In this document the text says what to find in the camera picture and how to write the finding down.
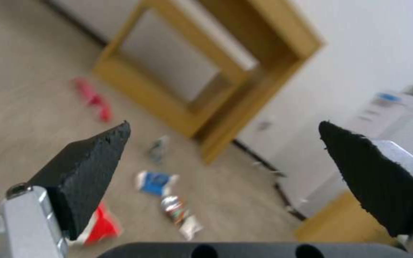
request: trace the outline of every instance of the beige floor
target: beige floor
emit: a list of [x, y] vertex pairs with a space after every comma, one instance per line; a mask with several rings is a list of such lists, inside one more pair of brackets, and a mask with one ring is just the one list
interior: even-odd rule
[[[167, 134], [171, 151], [163, 167], [181, 175], [176, 191], [205, 229], [198, 241], [288, 241], [299, 222], [284, 211], [272, 176], [251, 167], [230, 147], [210, 167], [196, 145], [172, 131], [127, 98], [94, 80], [90, 69], [100, 52], [87, 36], [33, 0], [0, 0], [0, 200], [68, 142], [128, 120], [132, 126], [120, 165], [105, 195], [125, 229], [116, 240], [72, 248], [71, 257], [93, 257], [125, 242], [183, 241], [154, 196], [133, 189], [133, 177], [156, 168], [144, 155]], [[113, 106], [115, 119], [103, 124], [85, 107], [69, 83], [90, 77]]]

